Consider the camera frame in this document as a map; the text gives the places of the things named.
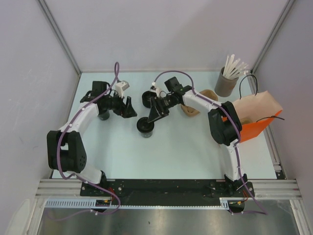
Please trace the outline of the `brown pulp cup carrier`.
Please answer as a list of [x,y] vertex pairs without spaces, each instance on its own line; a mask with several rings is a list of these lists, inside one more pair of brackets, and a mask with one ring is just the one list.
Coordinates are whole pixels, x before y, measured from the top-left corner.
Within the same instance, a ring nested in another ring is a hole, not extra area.
[[241,123],[241,125],[246,125],[246,124],[252,123],[252,120],[250,118],[246,117],[246,118],[240,119],[240,123]]

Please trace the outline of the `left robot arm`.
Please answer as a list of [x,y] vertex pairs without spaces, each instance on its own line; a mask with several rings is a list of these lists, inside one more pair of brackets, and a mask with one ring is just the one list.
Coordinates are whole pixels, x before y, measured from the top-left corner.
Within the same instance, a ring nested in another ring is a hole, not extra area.
[[47,134],[48,166],[61,175],[67,172],[83,182],[92,183],[91,190],[99,196],[107,192],[108,183],[104,181],[105,174],[101,170],[88,164],[82,136],[94,119],[107,120],[110,111],[123,118],[136,117],[131,97],[124,96],[128,87],[127,81],[117,80],[112,84],[93,81],[92,89],[80,100],[74,117]]

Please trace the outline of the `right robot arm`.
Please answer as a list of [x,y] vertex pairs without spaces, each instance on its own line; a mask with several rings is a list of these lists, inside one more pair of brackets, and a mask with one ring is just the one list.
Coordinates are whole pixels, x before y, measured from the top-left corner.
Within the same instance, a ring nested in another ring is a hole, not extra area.
[[191,107],[207,115],[210,133],[219,144],[224,155],[225,190],[230,196],[238,196],[242,191],[253,197],[253,188],[247,184],[247,175],[243,172],[239,143],[242,125],[234,105],[230,102],[220,103],[195,91],[192,85],[182,86],[176,77],[165,82],[168,93],[161,96],[161,89],[152,84],[142,94],[142,103],[150,108],[147,123],[154,123],[169,115],[169,109],[176,105]]

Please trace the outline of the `orange paper bag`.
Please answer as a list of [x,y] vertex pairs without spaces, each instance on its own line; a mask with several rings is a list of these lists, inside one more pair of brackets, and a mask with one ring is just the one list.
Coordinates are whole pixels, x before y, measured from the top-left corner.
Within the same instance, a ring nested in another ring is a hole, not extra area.
[[245,117],[252,120],[252,123],[242,125],[241,143],[259,136],[274,119],[280,118],[283,111],[283,107],[268,91],[256,91],[249,95],[239,92],[239,98],[232,103],[239,120]]

